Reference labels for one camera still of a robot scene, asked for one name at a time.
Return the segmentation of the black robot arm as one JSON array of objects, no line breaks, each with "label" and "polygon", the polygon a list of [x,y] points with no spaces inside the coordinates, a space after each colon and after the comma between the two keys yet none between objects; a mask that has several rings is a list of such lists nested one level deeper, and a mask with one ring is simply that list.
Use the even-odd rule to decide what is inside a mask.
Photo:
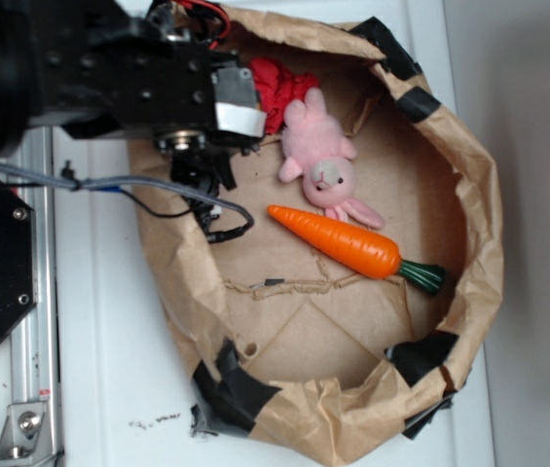
[{"label": "black robot arm", "polygon": [[227,188],[229,159],[255,149],[266,115],[250,70],[219,50],[218,5],[173,1],[143,16],[116,1],[0,1],[0,158],[55,126],[75,139],[150,140],[201,162]]}]

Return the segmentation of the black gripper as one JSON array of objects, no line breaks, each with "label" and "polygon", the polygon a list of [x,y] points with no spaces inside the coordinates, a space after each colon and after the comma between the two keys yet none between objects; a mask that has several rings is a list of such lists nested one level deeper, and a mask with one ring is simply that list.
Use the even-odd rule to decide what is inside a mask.
[{"label": "black gripper", "polygon": [[172,177],[190,169],[231,190],[231,157],[248,154],[265,134],[266,113],[252,72],[215,41],[179,28],[162,4],[144,18],[114,1],[89,1],[83,32],[70,41],[75,71],[60,102],[74,97],[80,116],[63,124],[76,139],[150,139],[171,155]]}]

